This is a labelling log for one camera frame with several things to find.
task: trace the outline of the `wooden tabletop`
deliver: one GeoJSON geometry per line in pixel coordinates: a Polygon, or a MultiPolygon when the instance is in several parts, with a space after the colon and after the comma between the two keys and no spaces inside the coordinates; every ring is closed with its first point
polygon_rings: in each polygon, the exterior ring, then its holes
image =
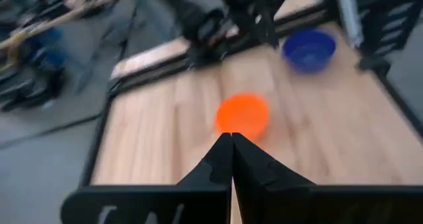
{"type": "MultiPolygon", "coordinates": [[[[63,24],[65,22],[68,22],[70,20],[74,20],[77,17],[80,17],[83,13],[86,13],[89,9],[94,9],[95,7],[101,6],[103,4],[109,3],[113,0],[97,0],[94,3],[80,3],[80,0],[66,0],[66,5],[72,5],[73,10],[57,17],[53,20],[44,21],[34,28],[31,28],[28,31],[28,37],[35,36],[41,32],[44,32],[50,28],[53,28],[55,26],[58,26],[60,24],[63,24]]],[[[4,40],[0,43],[0,50],[8,47],[12,43],[13,39],[9,38],[7,40],[4,40]]]]}
{"type": "MultiPolygon", "coordinates": [[[[289,0],[289,12],[311,0],[289,0]]],[[[257,143],[318,184],[423,184],[423,148],[410,124],[339,28],[324,25],[337,50],[318,75],[298,75],[268,46],[228,57],[221,66],[187,71],[116,98],[92,184],[175,184],[215,143],[223,100],[253,92],[270,106],[257,143]]],[[[186,49],[175,40],[118,65],[121,76],[186,49]]],[[[239,210],[233,205],[234,222],[239,210]]]]}

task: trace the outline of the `black metal frame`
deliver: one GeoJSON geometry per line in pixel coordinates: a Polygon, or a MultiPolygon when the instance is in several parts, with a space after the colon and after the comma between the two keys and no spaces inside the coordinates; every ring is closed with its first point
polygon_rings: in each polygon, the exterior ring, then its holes
{"type": "MultiPolygon", "coordinates": [[[[378,11],[380,8],[375,1],[372,0],[364,0],[358,1],[359,7],[362,10],[365,9],[364,5],[376,7],[378,11]]],[[[338,11],[337,0],[324,0],[323,2],[304,9],[299,12],[295,12],[290,14],[286,17],[280,18],[275,21],[276,25],[276,33],[280,38],[287,36],[297,30],[305,29],[305,28],[312,28],[318,26],[320,24],[324,24],[326,22],[335,21],[340,24],[340,13],[338,11]]],[[[412,26],[410,27],[408,24],[405,25],[411,32],[412,26]]],[[[258,46],[260,42],[258,40],[253,40],[251,38],[244,37],[242,38],[239,35],[232,36],[228,38],[232,46],[230,47],[228,56],[233,55],[235,53],[247,50],[249,48],[253,48],[258,46]]],[[[423,139],[423,125],[417,115],[412,111],[412,109],[408,106],[408,104],[404,101],[402,96],[397,92],[394,85],[392,85],[386,75],[389,71],[390,65],[385,61],[385,63],[381,63],[380,60],[368,59],[365,57],[369,52],[369,48],[366,48],[362,53],[364,55],[364,60],[362,64],[365,66],[359,66],[358,69],[360,70],[371,70],[375,73],[376,77],[380,80],[381,84],[385,87],[385,90],[388,94],[391,95],[392,99],[397,103],[397,106],[401,109],[404,116],[409,120],[412,124],[416,132],[419,136],[423,139]]],[[[101,119],[98,123],[96,128],[95,138],[91,149],[89,151],[89,156],[87,159],[87,163],[85,165],[84,173],[82,175],[82,179],[80,181],[80,186],[89,186],[91,181],[92,172],[95,167],[96,163],[96,156],[98,154],[98,150],[100,149],[104,129],[107,124],[107,119],[110,111],[111,104],[113,100],[123,93],[127,93],[134,88],[138,88],[140,86],[154,83],[158,80],[165,79],[172,75],[176,75],[178,73],[182,73],[190,69],[189,65],[186,63],[188,59],[187,53],[183,53],[180,55],[175,55],[174,57],[167,59],[165,61],[159,61],[154,63],[150,66],[144,67],[139,71],[134,71],[129,73],[123,77],[114,79],[111,81],[110,90],[108,96],[106,98],[105,106],[102,111],[101,119]]],[[[199,65],[200,67],[207,67],[211,64],[206,65],[199,65]]]]}

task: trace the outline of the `gray floor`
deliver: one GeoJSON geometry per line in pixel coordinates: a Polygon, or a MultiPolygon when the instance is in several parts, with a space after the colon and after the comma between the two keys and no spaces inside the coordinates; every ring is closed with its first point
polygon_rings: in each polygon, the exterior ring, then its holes
{"type": "MultiPolygon", "coordinates": [[[[132,11],[127,9],[133,4],[130,0],[124,2],[119,6],[123,12],[119,17],[127,20],[132,11]]],[[[140,11],[139,15],[142,21],[145,13],[140,11]]],[[[95,38],[100,35],[99,28],[104,29],[105,21],[110,22],[108,19],[73,22],[64,27],[68,31],[77,31],[78,35],[85,30],[87,35],[95,38]]],[[[81,37],[72,35],[66,35],[66,46],[79,50],[76,57],[88,61],[96,40],[81,44],[81,37]]],[[[132,34],[126,56],[162,41],[163,37],[155,33],[154,26],[147,24],[132,34]]],[[[393,56],[394,66],[389,74],[421,118],[423,67],[419,61],[422,41],[423,26],[415,29],[406,50],[393,56]]],[[[118,52],[116,48],[109,48],[102,53],[95,62],[94,79],[80,95],[74,95],[72,86],[69,86],[68,92],[48,108],[0,114],[0,223],[60,223],[59,207],[64,197],[77,187],[96,121],[51,135],[26,138],[98,114],[104,104],[106,85],[118,52]]]]}

